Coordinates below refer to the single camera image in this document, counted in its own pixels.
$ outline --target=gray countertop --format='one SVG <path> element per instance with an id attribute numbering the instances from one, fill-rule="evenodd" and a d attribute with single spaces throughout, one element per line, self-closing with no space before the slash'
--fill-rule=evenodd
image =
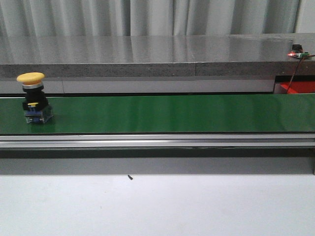
<path id="1" fill-rule="evenodd" d="M 315 33 L 225 36 L 0 37 L 0 77 L 40 71 L 47 77 L 290 75 Z M 301 75 L 315 74 L 315 59 Z"/>

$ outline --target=yellow mushroom button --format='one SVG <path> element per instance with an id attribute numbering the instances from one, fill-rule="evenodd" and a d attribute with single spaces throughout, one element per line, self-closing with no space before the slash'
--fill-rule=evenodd
<path id="1" fill-rule="evenodd" d="M 41 80 L 45 78 L 43 73 L 31 72 L 19 75 L 16 80 L 23 82 L 24 85 L 36 85 L 41 83 Z"/>

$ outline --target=gray curtain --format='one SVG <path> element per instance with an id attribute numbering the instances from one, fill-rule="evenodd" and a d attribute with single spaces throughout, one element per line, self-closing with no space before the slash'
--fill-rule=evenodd
<path id="1" fill-rule="evenodd" d="M 0 0 L 0 36 L 292 33 L 299 0 Z"/>

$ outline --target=metal frame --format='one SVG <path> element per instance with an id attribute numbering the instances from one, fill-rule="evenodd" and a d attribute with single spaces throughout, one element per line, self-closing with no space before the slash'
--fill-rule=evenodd
<path id="1" fill-rule="evenodd" d="M 0 148 L 315 147 L 315 133 L 6 135 Z"/>

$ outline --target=wire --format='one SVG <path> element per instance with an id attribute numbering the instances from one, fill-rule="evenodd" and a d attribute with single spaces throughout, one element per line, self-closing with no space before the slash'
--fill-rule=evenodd
<path id="1" fill-rule="evenodd" d="M 292 76 L 291 76 L 290 83 L 289 83 L 289 85 L 288 85 L 288 87 L 287 87 L 287 89 L 286 89 L 286 93 L 289 91 L 289 89 L 290 89 L 290 87 L 291 87 L 291 85 L 292 85 L 293 78 L 294 78 L 294 76 L 295 76 L 295 74 L 296 74 L 296 72 L 297 72 L 297 69 L 300 67 L 301 63 L 304 61 L 304 59 L 306 59 L 306 58 L 312 58 L 312 57 L 315 57 L 315 55 L 309 55 L 309 56 L 306 56 L 306 57 L 302 57 L 302 58 L 299 60 L 299 63 L 297 63 L 297 65 L 296 65 L 296 67 L 295 67 L 295 70 L 294 70 L 294 72 L 293 72 L 293 74 L 292 74 Z"/>
<path id="2" fill-rule="evenodd" d="M 293 78 L 295 76 L 295 73 L 297 72 L 297 69 L 300 67 L 302 61 L 304 61 L 305 57 L 302 57 L 300 60 L 299 60 L 299 63 L 297 63 L 296 67 L 295 67 L 295 70 L 291 76 L 291 80 L 290 80 L 290 83 L 289 83 L 289 86 L 287 87 L 286 89 L 286 93 L 289 91 L 290 87 L 291 87 L 291 84 L 292 84 L 292 81 L 293 81 Z"/>

